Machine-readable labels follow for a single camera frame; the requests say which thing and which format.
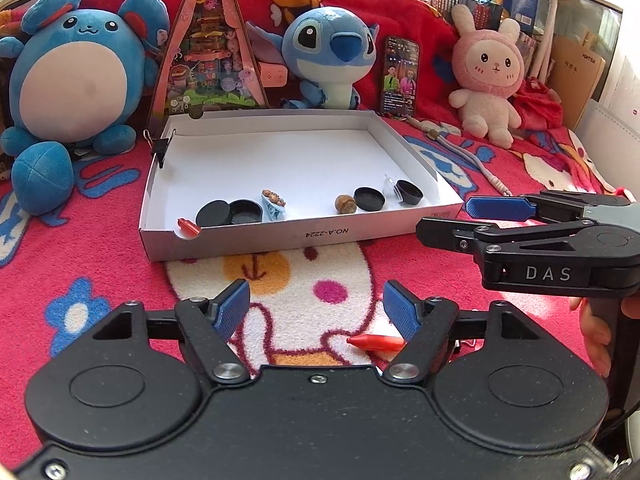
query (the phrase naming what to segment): screw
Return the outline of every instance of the screw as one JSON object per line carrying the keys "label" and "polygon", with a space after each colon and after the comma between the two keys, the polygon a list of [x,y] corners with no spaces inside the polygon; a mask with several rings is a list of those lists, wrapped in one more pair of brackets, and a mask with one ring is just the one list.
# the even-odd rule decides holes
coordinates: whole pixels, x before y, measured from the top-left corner
{"label": "screw", "polygon": [[400,363],[389,368],[389,375],[394,379],[415,379],[419,373],[418,367],[411,363]]}
{"label": "screw", "polygon": [[63,480],[66,477],[66,469],[57,462],[52,462],[44,468],[44,474],[51,480]]}
{"label": "screw", "polygon": [[325,384],[327,378],[324,375],[312,375],[311,377],[309,377],[309,381],[311,381],[313,384]]}
{"label": "screw", "polygon": [[569,471],[570,480],[587,480],[589,476],[591,476],[591,468],[583,462],[574,465]]}
{"label": "screw", "polygon": [[237,379],[244,373],[244,368],[236,363],[222,363],[216,366],[213,374],[219,379],[231,380]]}

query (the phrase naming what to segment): human hand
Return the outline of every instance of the human hand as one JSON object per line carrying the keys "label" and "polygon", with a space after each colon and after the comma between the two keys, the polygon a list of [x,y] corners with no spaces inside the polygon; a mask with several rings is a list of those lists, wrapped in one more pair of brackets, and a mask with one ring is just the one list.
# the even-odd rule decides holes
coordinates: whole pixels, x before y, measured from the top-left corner
{"label": "human hand", "polygon": [[[611,341],[611,329],[604,320],[593,315],[586,298],[569,298],[569,308],[576,310],[578,307],[584,348],[594,369],[606,378],[611,370],[611,358],[606,348]],[[627,317],[640,319],[640,292],[622,300],[622,313]]]}

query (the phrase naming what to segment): blue nose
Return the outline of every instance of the blue nose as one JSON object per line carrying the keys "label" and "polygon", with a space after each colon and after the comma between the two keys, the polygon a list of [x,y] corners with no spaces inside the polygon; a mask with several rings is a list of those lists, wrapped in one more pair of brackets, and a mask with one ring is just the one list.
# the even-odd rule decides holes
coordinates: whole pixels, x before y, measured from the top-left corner
{"label": "blue nose", "polygon": [[338,59],[348,63],[362,50],[362,38],[349,32],[336,32],[329,45]]}

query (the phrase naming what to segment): smartphone screen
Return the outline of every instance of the smartphone screen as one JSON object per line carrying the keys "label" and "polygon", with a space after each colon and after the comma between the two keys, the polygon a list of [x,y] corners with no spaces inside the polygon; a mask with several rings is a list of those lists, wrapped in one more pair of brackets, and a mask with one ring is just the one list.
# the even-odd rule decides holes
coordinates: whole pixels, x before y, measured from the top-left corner
{"label": "smartphone screen", "polygon": [[381,113],[414,114],[419,57],[417,43],[395,36],[386,38]]}

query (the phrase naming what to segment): marill plush toy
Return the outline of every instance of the marill plush toy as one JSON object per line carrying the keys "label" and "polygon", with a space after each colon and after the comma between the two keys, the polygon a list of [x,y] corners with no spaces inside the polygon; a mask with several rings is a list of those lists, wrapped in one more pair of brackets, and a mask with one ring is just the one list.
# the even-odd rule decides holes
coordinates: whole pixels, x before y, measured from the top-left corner
{"label": "marill plush toy", "polygon": [[358,107],[353,84],[376,61],[379,27],[367,27],[355,14],[339,7],[319,7],[298,16],[284,36],[247,23],[255,56],[284,64],[300,81],[303,101],[285,101],[284,108]]}
{"label": "marill plush toy", "polygon": [[17,57],[9,80],[15,126],[2,133],[0,147],[17,157],[15,196],[32,215],[71,195],[68,148],[114,155],[134,145],[136,133],[124,122],[158,74],[145,51],[157,53],[169,27],[161,0],[125,0],[117,14],[79,4],[38,0],[22,18],[32,35],[26,44],[0,40],[0,56]]}
{"label": "marill plush toy", "polygon": [[453,47],[453,73],[462,88],[449,95],[449,104],[458,108],[462,128],[471,135],[500,148],[510,148],[513,137],[508,127],[520,126],[520,117],[507,98],[520,88],[524,63],[515,42],[520,25],[510,18],[500,29],[476,30],[471,11],[464,5],[451,9],[460,33]]}

